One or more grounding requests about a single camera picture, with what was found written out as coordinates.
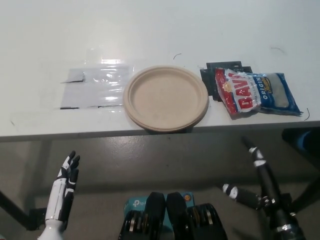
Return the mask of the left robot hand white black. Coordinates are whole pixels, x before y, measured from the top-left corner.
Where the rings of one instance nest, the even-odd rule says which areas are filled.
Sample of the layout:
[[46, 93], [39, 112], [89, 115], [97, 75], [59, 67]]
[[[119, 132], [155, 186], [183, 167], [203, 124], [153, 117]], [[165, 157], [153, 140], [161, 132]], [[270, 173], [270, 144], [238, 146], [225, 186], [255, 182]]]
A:
[[52, 184], [46, 209], [45, 224], [65, 224], [69, 220], [77, 186], [80, 156], [73, 150], [64, 160]]

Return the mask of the right robot hand black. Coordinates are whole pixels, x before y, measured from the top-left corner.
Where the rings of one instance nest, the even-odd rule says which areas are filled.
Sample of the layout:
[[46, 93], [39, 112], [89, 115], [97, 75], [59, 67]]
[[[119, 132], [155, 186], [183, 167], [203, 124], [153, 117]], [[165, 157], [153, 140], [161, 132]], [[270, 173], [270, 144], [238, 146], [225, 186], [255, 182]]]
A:
[[298, 228], [297, 219], [291, 215], [290, 204], [281, 193], [273, 171], [261, 150], [247, 137], [242, 137], [241, 141], [248, 150], [257, 172], [261, 196], [231, 183], [221, 183], [218, 188], [240, 204], [255, 210], [263, 209], [269, 217], [271, 230], [279, 233]]

